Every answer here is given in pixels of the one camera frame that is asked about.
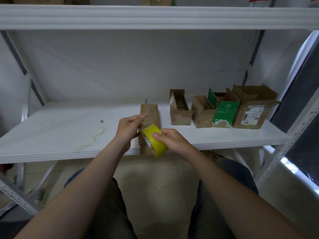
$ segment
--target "tiled floor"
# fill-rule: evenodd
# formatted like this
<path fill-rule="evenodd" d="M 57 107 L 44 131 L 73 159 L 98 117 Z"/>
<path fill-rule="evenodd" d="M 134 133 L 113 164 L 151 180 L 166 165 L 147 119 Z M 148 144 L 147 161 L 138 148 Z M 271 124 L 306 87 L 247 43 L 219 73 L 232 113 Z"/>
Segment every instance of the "tiled floor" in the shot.
<path fill-rule="evenodd" d="M 219 151 L 229 156 L 228 150 Z M 44 184 L 44 202 L 61 191 L 66 180 L 91 159 L 63 160 L 55 166 Z M 26 164 L 25 190 L 29 192 L 52 162 Z M 8 171 L 13 177 L 14 169 Z M 319 202 L 284 166 L 279 165 L 259 189 L 260 195 L 294 223 L 317 238 Z M 155 159 L 126 156 L 114 174 L 127 207 L 134 231 L 144 238 L 186 238 L 191 211 L 196 201 L 199 177 L 193 167 L 178 156 L 167 153 Z"/>

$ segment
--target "shelf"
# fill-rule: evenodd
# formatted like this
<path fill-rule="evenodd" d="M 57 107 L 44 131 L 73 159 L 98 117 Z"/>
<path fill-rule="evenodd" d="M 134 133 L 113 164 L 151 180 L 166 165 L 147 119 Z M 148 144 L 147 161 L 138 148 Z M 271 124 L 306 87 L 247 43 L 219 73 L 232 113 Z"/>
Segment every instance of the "shelf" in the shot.
<path fill-rule="evenodd" d="M 138 114 L 140 106 L 103 101 L 49 103 L 0 139 L 0 163 L 95 157 L 114 138 L 119 119 Z M 268 121 L 258 130 L 195 128 L 193 122 L 171 125 L 168 103 L 159 103 L 159 113 L 163 128 L 177 129 L 201 150 L 279 145 L 289 138 Z M 106 132 L 97 136 L 101 129 Z M 126 153 L 133 154 L 139 154 L 137 138 Z"/>
<path fill-rule="evenodd" d="M 318 20 L 318 8 L 0 5 L 0 30 L 315 30 Z"/>

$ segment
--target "white metal shelf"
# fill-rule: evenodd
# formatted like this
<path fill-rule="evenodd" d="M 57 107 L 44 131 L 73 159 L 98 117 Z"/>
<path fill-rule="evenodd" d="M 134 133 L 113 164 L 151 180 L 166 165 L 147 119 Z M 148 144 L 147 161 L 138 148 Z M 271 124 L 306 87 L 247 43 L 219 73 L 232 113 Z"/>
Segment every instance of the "white metal shelf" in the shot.
<path fill-rule="evenodd" d="M 318 20 L 318 8 L 0 5 L 2 30 L 316 30 Z"/>
<path fill-rule="evenodd" d="M 0 163 L 95 157 L 115 136 L 119 119 L 140 112 L 140 103 L 49 103 L 0 139 Z M 266 121 L 261 129 L 195 128 L 170 124 L 169 104 L 160 103 L 163 128 L 177 129 L 195 147 L 240 148 L 285 144 L 289 136 Z M 94 137 L 104 128 L 106 132 Z M 138 140 L 126 155 L 139 154 Z"/>

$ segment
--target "gray jeans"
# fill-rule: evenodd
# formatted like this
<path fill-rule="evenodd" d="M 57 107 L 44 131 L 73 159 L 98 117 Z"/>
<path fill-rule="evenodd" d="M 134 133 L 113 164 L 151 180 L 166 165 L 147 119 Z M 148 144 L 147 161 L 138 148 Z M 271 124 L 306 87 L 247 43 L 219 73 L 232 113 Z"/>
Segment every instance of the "gray jeans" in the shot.
<path fill-rule="evenodd" d="M 245 166 L 230 159 L 221 160 L 217 164 L 230 176 L 258 194 L 253 177 Z M 82 170 L 76 172 L 65 186 Z M 127 217 L 122 193 L 114 178 L 96 210 L 86 238 L 137 238 Z M 202 181 L 199 181 L 198 185 L 197 200 L 190 218 L 188 238 L 235 238 Z"/>

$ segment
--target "packing tape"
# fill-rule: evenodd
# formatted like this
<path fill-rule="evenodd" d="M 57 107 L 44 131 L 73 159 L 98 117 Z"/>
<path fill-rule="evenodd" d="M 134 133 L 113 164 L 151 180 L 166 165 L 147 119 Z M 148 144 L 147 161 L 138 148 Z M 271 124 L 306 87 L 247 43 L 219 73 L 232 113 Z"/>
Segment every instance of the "packing tape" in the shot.
<path fill-rule="evenodd" d="M 159 157 L 161 156 L 163 153 L 168 151 L 167 146 L 160 142 L 157 141 L 155 138 L 153 138 L 152 134 L 154 132 L 157 132 L 159 134 L 162 134 L 161 131 L 157 128 L 157 126 L 155 126 L 154 124 L 148 126 L 147 128 L 144 128 L 142 131 L 142 136 L 146 142 L 146 144 L 150 147 L 152 145 L 153 147 L 153 154 L 155 155 L 155 157 Z"/>

